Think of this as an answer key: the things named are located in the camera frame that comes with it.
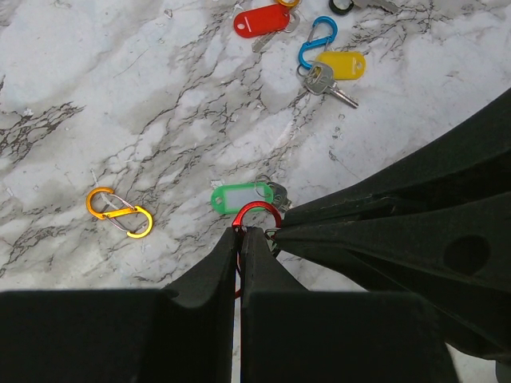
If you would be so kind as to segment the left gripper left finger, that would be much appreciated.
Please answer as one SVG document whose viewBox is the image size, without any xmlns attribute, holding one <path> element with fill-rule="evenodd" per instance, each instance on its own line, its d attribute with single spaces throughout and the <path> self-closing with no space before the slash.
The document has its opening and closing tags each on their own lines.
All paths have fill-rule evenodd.
<svg viewBox="0 0 511 383">
<path fill-rule="evenodd" d="M 162 289 L 3 292 L 2 381 L 230 381 L 238 243 Z"/>
</svg>

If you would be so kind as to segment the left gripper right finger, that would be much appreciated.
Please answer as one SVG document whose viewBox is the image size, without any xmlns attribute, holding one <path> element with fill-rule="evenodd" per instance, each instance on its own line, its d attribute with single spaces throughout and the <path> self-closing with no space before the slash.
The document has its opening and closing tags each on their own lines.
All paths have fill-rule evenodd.
<svg viewBox="0 0 511 383">
<path fill-rule="evenodd" d="M 244 382 L 455 382 L 433 309 L 409 293 L 310 291 L 251 228 L 240 252 Z"/>
</svg>

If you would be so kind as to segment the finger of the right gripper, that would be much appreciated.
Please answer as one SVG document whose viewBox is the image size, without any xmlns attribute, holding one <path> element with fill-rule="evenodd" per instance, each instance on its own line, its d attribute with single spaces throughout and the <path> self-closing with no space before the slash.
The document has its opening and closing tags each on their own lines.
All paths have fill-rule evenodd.
<svg viewBox="0 0 511 383">
<path fill-rule="evenodd" d="M 291 209 L 280 249 L 372 291 L 410 291 L 445 340 L 510 356 L 510 95 L 342 191 Z"/>
</svg>

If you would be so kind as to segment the orange carabiner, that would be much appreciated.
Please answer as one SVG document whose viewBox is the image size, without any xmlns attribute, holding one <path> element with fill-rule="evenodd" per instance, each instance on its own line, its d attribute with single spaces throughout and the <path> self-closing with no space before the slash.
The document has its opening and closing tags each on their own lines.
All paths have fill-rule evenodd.
<svg viewBox="0 0 511 383">
<path fill-rule="evenodd" d="M 276 0 L 282 6 L 286 6 L 287 8 L 292 8 L 297 6 L 300 3 L 300 0 Z"/>
<path fill-rule="evenodd" d="M 97 194 L 100 193 L 106 193 L 109 196 L 114 197 L 115 199 L 118 199 L 121 201 L 124 205 L 123 208 L 114 209 L 112 211 L 103 211 L 99 212 L 96 211 L 93 207 L 93 199 Z M 96 219 L 99 220 L 105 220 L 110 222 L 115 228 L 117 228 L 120 231 L 123 231 L 129 238 L 132 239 L 142 239 L 145 236 L 147 236 L 153 229 L 154 226 L 154 220 L 153 216 L 150 212 L 145 210 L 143 207 L 139 205 L 132 205 L 131 203 L 128 203 L 124 199 L 122 199 L 120 196 L 115 194 L 115 191 L 112 188 L 107 187 L 98 187 L 94 188 L 92 191 L 90 191 L 85 199 L 85 206 L 87 211 L 94 216 Z M 143 215 L 146 219 L 147 226 L 143 231 L 130 231 L 129 229 L 123 227 L 120 223 L 117 222 L 117 218 L 124 217 L 127 215 Z"/>
</svg>

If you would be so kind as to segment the green tag key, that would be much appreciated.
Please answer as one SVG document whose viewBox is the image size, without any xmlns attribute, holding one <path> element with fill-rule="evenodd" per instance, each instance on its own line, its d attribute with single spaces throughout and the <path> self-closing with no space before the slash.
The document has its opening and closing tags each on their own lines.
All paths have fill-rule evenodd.
<svg viewBox="0 0 511 383">
<path fill-rule="evenodd" d="M 221 215 L 237 214 L 242 207 L 256 201 L 270 203 L 281 213 L 291 208 L 287 189 L 266 175 L 259 175 L 250 183 L 219 186 L 211 195 L 212 208 Z"/>
</svg>

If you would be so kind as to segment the yellow tag key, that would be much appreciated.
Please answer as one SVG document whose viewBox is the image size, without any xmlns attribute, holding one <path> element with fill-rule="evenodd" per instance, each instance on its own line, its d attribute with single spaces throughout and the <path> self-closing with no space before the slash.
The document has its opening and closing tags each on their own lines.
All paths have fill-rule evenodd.
<svg viewBox="0 0 511 383">
<path fill-rule="evenodd" d="M 331 95 L 353 109 L 358 108 L 358 102 L 339 88 L 338 81 L 357 80 L 365 73 L 366 60 L 361 53 L 327 51 L 306 64 L 307 71 L 302 71 L 306 69 L 303 65 L 297 69 L 306 90 L 316 96 Z"/>
</svg>

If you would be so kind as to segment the black carabiner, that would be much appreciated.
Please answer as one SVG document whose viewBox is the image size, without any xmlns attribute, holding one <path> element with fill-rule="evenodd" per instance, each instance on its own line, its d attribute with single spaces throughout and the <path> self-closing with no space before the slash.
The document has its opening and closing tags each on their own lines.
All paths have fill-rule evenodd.
<svg viewBox="0 0 511 383">
<path fill-rule="evenodd" d="M 329 0 L 328 6 L 334 14 L 344 16 L 352 11 L 355 4 L 352 0 Z"/>
</svg>

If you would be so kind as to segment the red tag key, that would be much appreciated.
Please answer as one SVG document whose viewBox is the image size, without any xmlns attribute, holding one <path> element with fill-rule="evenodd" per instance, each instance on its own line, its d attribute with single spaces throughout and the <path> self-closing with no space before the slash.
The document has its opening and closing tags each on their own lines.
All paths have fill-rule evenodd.
<svg viewBox="0 0 511 383">
<path fill-rule="evenodd" d="M 269 6 L 259 7 L 238 13 L 234 17 L 233 28 L 242 38 L 256 38 L 252 43 L 252 52 L 260 53 L 264 46 L 278 33 L 290 33 L 300 22 L 294 6 L 277 2 Z"/>
</svg>

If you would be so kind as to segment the black tag key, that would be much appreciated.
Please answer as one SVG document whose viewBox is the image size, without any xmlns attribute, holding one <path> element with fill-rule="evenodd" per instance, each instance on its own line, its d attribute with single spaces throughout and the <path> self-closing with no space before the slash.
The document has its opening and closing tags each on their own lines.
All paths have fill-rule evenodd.
<svg viewBox="0 0 511 383">
<path fill-rule="evenodd" d="M 267 245 L 274 257 L 280 253 L 280 249 L 275 241 L 275 235 L 279 228 L 270 228 L 264 231 L 264 237 L 267 240 Z"/>
</svg>

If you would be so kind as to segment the blue tag key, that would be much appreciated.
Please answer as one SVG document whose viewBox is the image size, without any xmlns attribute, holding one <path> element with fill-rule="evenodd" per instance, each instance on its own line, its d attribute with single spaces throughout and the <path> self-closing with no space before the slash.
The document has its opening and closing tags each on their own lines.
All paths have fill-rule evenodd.
<svg viewBox="0 0 511 383">
<path fill-rule="evenodd" d="M 352 1 L 355 6 L 360 9 L 365 9 L 367 7 L 379 7 L 384 9 L 387 12 L 395 14 L 400 11 L 400 8 L 396 6 L 393 2 L 387 0 L 353 0 Z"/>
</svg>

